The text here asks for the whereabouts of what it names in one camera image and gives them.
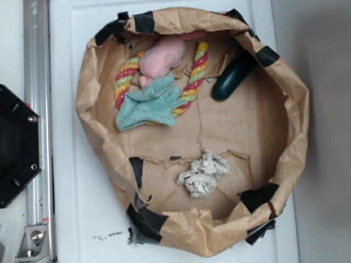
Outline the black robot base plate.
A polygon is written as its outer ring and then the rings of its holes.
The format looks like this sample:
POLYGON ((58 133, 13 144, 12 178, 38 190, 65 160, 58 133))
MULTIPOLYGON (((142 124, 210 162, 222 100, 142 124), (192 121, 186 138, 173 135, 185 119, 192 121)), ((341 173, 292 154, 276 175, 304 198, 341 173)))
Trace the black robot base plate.
POLYGON ((1 85, 1 208, 41 171, 40 116, 1 85))

